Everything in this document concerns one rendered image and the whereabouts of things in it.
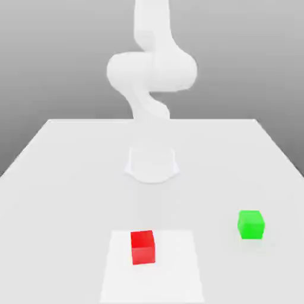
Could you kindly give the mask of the small green cube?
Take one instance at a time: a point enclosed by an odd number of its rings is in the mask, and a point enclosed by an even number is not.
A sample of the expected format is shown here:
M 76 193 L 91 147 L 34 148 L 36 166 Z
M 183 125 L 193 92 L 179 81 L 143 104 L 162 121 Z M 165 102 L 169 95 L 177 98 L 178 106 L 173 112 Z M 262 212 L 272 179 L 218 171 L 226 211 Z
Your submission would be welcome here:
M 240 210 L 237 229 L 242 239 L 262 239 L 265 221 L 259 210 Z

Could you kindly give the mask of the small red cube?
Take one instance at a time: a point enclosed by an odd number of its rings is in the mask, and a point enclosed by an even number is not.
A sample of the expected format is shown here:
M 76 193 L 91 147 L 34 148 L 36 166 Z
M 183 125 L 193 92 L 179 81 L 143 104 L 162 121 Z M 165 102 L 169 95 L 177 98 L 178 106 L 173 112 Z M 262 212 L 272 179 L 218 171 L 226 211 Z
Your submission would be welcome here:
M 131 236 L 131 255 L 134 265 L 152 264 L 156 261 L 156 245 L 152 230 L 135 231 Z

